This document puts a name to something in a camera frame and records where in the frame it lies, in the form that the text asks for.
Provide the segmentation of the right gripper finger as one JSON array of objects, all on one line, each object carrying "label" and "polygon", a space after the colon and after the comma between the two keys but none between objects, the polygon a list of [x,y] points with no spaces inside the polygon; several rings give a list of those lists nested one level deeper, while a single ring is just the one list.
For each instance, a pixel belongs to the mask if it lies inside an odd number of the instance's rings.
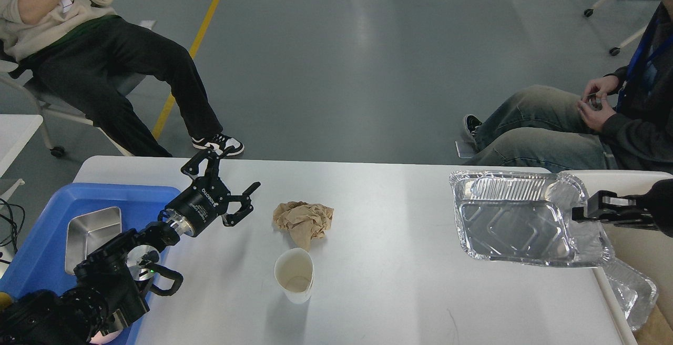
[{"label": "right gripper finger", "polygon": [[597,220],[615,227],[658,230],[651,214],[636,211],[606,212],[599,214]]},{"label": "right gripper finger", "polygon": [[620,219],[635,209],[638,209],[635,199],[618,197],[612,191],[598,191],[585,207],[572,209],[572,219]]}]

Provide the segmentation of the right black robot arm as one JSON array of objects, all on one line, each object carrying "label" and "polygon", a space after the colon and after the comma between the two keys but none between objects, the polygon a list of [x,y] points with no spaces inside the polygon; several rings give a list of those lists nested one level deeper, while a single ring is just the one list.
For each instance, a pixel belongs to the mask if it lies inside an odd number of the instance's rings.
[{"label": "right black robot arm", "polygon": [[585,207],[572,209],[572,220],[659,231],[672,237],[672,180],[659,180],[642,195],[618,196],[612,191],[598,191]]}]

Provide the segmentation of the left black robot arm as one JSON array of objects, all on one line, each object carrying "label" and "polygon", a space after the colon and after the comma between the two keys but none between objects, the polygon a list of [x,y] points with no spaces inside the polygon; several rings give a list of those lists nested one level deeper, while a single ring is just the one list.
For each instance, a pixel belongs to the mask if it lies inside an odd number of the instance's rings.
[{"label": "left black robot arm", "polygon": [[167,203],[142,230],[129,229],[74,267],[76,285],[56,295],[30,292],[2,309],[2,344],[89,344],[97,333],[123,330],[149,311],[148,293],[171,296],[182,274],[160,263],[160,254],[182,235],[196,237],[216,218],[234,227],[253,211],[251,184],[239,195],[219,177],[219,163],[231,148],[204,149],[181,171],[191,185]]}]

